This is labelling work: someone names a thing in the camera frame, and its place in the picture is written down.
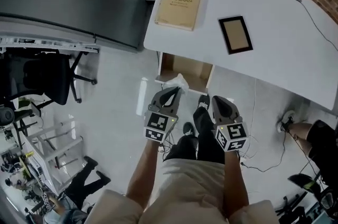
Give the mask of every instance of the black shorts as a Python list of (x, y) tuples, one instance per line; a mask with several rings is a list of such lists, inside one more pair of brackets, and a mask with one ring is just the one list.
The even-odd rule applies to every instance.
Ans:
[(335, 131), (325, 122), (318, 120), (309, 130), (306, 140), (312, 145), (308, 156), (321, 170), (324, 181), (330, 187), (338, 189), (338, 174), (333, 169), (338, 161)]
[(310, 128), (306, 140), (312, 148), (322, 149), (336, 146), (335, 131), (322, 120), (316, 121)]

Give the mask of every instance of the black pants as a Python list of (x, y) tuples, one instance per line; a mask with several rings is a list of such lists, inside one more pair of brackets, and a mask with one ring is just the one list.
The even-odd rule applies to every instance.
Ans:
[(174, 158), (196, 160), (193, 139), (198, 138), (199, 151), (197, 153), (197, 160), (224, 164), (224, 151), (212, 133), (213, 122), (205, 108), (199, 107), (195, 111), (194, 123), (199, 136), (187, 135), (181, 137), (177, 145), (172, 146), (164, 161)]
[(309, 130), (306, 140), (312, 146), (309, 158), (320, 169), (325, 183), (338, 191), (338, 174), (334, 168), (338, 159), (338, 147), (334, 129), (318, 120)]
[(95, 182), (92, 182), (88, 185), (85, 185), (85, 181), (88, 178), (94, 166), (87, 164), (82, 171), (80, 171), (72, 180), (69, 187), (64, 191), (65, 194), (75, 203), (78, 209), (81, 210), (83, 202), (86, 197), (95, 193), (99, 189), (105, 186), (103, 180), (99, 179)]

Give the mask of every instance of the black office chair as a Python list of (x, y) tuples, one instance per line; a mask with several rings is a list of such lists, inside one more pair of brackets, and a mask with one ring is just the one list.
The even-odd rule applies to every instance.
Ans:
[(24, 95), (45, 94), (53, 102), (65, 105), (67, 102), (69, 88), (71, 88), (77, 103), (81, 98), (77, 97), (74, 80), (81, 79), (97, 84), (96, 79), (88, 79), (75, 74), (84, 52), (75, 59), (72, 67), (69, 65), (71, 56), (56, 53), (36, 53), (27, 50), (26, 54), (5, 52), (0, 60), (0, 96), (7, 100), (13, 100)]

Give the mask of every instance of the black frame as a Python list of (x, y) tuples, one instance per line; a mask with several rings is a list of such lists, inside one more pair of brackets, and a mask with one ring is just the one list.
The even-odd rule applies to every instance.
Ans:
[[(245, 36), (247, 38), (248, 45), (249, 45), (247, 48), (234, 49), (234, 50), (231, 48), (230, 41), (229, 41), (228, 34), (227, 34), (227, 30), (226, 30), (226, 27), (224, 26), (224, 22), (234, 21), (234, 20), (240, 20), (240, 22), (241, 22), (241, 24), (243, 26), (244, 33), (245, 33)], [(240, 15), (240, 16), (235, 16), (235, 17), (223, 18), (223, 19), (219, 19), (218, 22), (221, 25), (221, 29), (222, 29), (222, 32), (223, 32), (224, 40), (226, 41), (226, 45), (227, 45), (228, 52), (229, 52), (230, 55), (231, 54), (235, 54), (235, 53), (240, 53), (240, 52), (245, 52), (245, 51), (253, 50), (253, 47), (252, 47), (252, 44), (251, 44), (251, 40), (250, 40), (250, 36), (249, 36), (248, 30), (247, 30), (247, 27), (245, 25), (243, 16)]]

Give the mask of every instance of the picture frame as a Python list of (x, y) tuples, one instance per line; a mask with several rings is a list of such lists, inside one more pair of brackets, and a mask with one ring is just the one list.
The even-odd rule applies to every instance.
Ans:
[(223, 18), (218, 21), (230, 55), (253, 50), (243, 16)]

